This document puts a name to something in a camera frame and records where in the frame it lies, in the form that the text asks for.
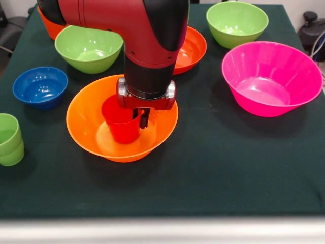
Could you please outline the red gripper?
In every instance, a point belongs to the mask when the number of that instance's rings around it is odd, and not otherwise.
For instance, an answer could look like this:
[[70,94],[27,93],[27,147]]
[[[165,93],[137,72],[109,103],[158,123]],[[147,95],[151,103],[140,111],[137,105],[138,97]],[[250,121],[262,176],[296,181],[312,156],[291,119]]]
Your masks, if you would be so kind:
[[145,129],[148,127],[150,108],[155,110],[170,110],[176,101],[176,84],[171,83],[166,93],[158,99],[148,100],[138,98],[131,95],[124,83],[118,83],[116,85],[117,101],[120,107],[133,109],[133,119],[136,119],[139,115],[140,128]]

